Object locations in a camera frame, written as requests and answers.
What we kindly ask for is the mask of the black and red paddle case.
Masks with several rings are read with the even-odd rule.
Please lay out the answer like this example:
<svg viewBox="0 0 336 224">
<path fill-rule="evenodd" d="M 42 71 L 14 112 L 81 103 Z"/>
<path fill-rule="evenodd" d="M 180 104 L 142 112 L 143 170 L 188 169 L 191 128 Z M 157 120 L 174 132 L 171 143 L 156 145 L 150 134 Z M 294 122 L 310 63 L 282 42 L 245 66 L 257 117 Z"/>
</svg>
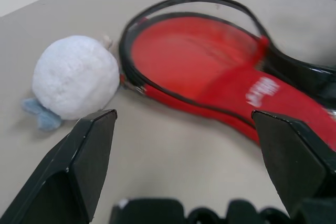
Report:
<svg viewBox="0 0 336 224">
<path fill-rule="evenodd" d="M 130 57 L 132 32 L 160 15 L 205 16 L 234 24 L 255 36 L 265 37 L 256 63 L 246 63 L 213 80 L 195 100 L 163 89 L 135 66 Z M 119 42 L 125 85 L 176 110 L 223 122 L 253 141 L 258 141 L 251 118 L 254 110 L 283 114 L 304 121 L 336 151 L 336 118 L 317 101 L 275 76 L 258 69 L 271 52 L 270 38 L 255 15 L 234 0 L 165 0 L 140 12 L 126 25 Z"/>
</svg>

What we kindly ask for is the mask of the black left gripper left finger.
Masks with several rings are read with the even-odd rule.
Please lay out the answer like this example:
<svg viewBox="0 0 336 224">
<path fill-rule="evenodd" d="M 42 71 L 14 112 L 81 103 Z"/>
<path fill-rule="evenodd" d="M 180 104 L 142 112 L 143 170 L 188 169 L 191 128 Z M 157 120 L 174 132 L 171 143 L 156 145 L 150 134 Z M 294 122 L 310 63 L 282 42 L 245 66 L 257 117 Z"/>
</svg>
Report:
<svg viewBox="0 0 336 224">
<path fill-rule="evenodd" d="M 0 224 L 89 224 L 106 179 L 116 110 L 80 119 L 40 161 Z"/>
</svg>

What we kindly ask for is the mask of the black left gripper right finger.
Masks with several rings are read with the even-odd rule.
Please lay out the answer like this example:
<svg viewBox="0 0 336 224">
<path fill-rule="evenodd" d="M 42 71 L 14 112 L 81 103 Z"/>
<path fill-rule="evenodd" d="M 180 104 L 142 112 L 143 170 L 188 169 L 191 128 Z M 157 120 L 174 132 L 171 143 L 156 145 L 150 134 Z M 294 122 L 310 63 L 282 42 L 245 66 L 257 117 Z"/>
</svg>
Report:
<svg viewBox="0 0 336 224">
<path fill-rule="evenodd" d="M 265 167 L 291 218 L 336 218 L 336 152 L 303 121 L 251 115 Z"/>
</svg>

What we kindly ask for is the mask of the white plush ball toy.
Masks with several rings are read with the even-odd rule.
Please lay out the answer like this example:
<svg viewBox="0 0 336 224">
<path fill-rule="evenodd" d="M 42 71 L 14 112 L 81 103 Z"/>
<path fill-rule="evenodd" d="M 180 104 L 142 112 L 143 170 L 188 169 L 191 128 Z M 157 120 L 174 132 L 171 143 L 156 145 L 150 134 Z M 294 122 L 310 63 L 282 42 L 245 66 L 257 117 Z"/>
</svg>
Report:
<svg viewBox="0 0 336 224">
<path fill-rule="evenodd" d="M 120 85 L 119 64 L 110 52 L 113 41 L 73 35 L 50 44 L 38 59 L 32 77 L 34 97 L 22 109 L 36 117 L 41 131 L 54 131 L 100 111 Z"/>
</svg>

